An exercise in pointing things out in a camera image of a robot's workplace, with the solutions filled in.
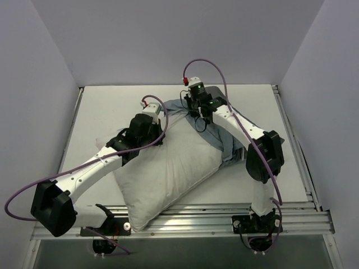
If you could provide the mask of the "white pillow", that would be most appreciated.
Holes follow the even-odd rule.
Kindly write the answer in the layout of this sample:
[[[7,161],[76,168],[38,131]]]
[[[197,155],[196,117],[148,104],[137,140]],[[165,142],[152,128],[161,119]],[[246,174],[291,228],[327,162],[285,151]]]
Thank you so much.
[[[115,192],[106,205],[125,205],[134,231],[143,230],[160,213],[218,171],[222,152],[206,142],[184,115],[172,115],[160,146],[111,173]]]

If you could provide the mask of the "pillowcase grey outside blue inside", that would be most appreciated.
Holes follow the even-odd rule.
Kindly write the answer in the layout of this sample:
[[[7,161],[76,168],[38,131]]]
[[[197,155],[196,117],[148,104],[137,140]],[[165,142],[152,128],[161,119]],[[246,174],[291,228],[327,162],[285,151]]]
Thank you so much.
[[[221,166],[231,165],[241,161],[244,153],[244,146],[233,137],[228,131],[215,123],[210,123],[205,128],[203,119],[196,119],[197,116],[190,116],[187,104],[182,97],[179,99],[168,100],[165,103],[170,116],[185,115],[189,125],[203,138],[207,143],[222,152]]]

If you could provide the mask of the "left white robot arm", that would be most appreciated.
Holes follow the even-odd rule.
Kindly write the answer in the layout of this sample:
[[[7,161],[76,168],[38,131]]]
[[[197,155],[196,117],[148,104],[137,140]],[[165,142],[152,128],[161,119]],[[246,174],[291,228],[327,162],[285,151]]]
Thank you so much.
[[[147,145],[161,145],[164,136],[156,112],[136,114],[129,127],[111,138],[79,169],[37,184],[31,214],[54,237],[64,235],[72,227],[92,228],[100,235],[110,234],[117,225],[114,214],[99,203],[77,206],[77,200],[107,174],[138,157]]]

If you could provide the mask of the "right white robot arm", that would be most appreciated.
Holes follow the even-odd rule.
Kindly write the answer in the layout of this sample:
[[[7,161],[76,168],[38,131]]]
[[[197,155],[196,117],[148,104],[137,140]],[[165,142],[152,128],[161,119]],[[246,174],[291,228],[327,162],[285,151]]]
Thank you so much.
[[[269,225],[269,217],[275,213],[274,194],[281,200],[276,177],[284,165],[282,140],[276,131],[267,132],[237,112],[227,97],[213,97],[204,84],[187,82],[185,95],[190,114],[199,116],[206,124],[216,124],[229,132],[244,146],[247,152],[245,167],[254,182],[249,224],[255,231]]]

